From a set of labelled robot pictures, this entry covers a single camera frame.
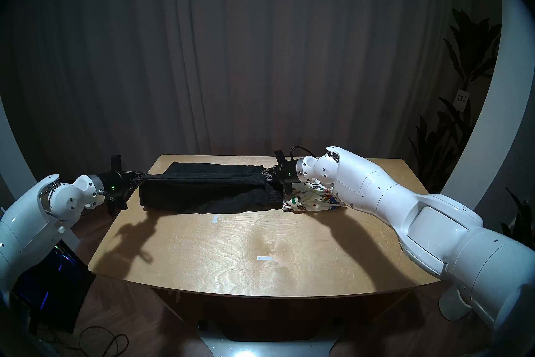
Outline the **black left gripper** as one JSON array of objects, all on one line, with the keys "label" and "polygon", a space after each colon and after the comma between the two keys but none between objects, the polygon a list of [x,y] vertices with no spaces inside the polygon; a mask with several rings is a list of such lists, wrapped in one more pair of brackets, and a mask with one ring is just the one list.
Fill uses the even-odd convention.
[{"label": "black left gripper", "polygon": [[102,183],[104,203],[112,218],[127,210],[128,199],[133,191],[146,181],[146,177],[145,172],[123,170],[121,155],[111,157],[109,170],[99,173],[98,178]]}]

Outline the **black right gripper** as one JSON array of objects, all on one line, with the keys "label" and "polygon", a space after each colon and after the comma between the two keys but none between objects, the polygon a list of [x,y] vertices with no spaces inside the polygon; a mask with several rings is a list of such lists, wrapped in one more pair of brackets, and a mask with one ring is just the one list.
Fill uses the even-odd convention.
[{"label": "black right gripper", "polygon": [[299,183],[297,162],[298,159],[287,160],[282,150],[274,152],[277,160],[277,166],[264,169],[261,174],[265,182],[271,185],[282,185],[284,194],[291,195],[293,192],[293,184]]}]

